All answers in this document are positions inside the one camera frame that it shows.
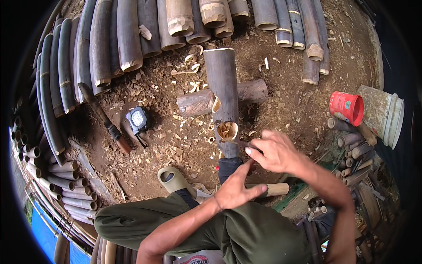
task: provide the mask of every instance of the dirt ground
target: dirt ground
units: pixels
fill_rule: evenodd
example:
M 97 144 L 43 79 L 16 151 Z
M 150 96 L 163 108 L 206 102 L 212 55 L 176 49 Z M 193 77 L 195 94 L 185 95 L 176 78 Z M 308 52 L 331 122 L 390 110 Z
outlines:
M 332 140 L 326 122 L 330 116 L 327 102 L 331 93 L 356 93 L 362 84 L 377 87 L 376 48 L 366 16 L 352 0 L 321 2 L 327 15 L 329 38 L 335 38 L 335 41 L 329 41 L 330 74 L 320 75 L 317 87 L 305 86 L 301 81 L 303 52 L 278 47 L 274 32 L 256 29 L 253 19 L 247 24 L 235 25 L 231 42 L 223 43 L 222 39 L 212 38 L 211 42 L 202 44 L 204 49 L 232 47 L 235 50 L 238 82 L 263 79 L 267 84 L 269 96 L 266 102 L 253 105 L 249 114 L 247 106 L 239 109 L 243 141 L 259 137 L 263 129 L 276 129 L 289 135 L 301 152 L 315 159 L 325 152 L 324 146 Z M 81 12 L 79 0 L 68 0 L 67 3 L 65 17 Z M 343 38 L 350 42 L 342 44 Z M 124 154 L 88 106 L 80 106 L 69 115 L 71 137 L 91 154 L 93 167 L 116 202 L 123 200 L 110 179 L 111 172 L 129 196 L 127 201 L 167 196 L 157 179 L 157 171 L 167 165 L 179 169 L 189 182 L 203 183 L 208 189 L 219 183 L 215 170 L 219 150 L 216 144 L 207 142 L 214 136 L 213 131 L 208 130 L 212 115 L 183 119 L 176 105 L 176 97 L 192 89 L 189 82 L 200 82 L 201 89 L 207 83 L 205 63 L 203 56 L 198 55 L 198 48 L 193 48 L 200 64 L 197 73 L 170 74 L 173 69 L 189 69 L 177 66 L 184 62 L 191 49 L 191 45 L 187 45 L 144 60 L 141 71 L 113 79 L 111 91 L 98 97 L 106 114 L 123 133 L 120 123 L 131 108 L 141 105 L 148 109 L 153 124 L 147 133 L 149 147 L 146 150 L 125 135 L 133 150 L 129 155 Z M 264 64 L 266 57 L 269 70 L 262 67 L 260 72 L 259 65 Z M 114 107 L 120 101 L 124 101 L 124 105 Z M 257 133 L 248 136 L 252 131 Z M 246 154 L 241 151 L 241 156 L 245 158 Z M 281 174 L 258 168 L 247 178 L 247 183 L 276 183 L 280 177 Z

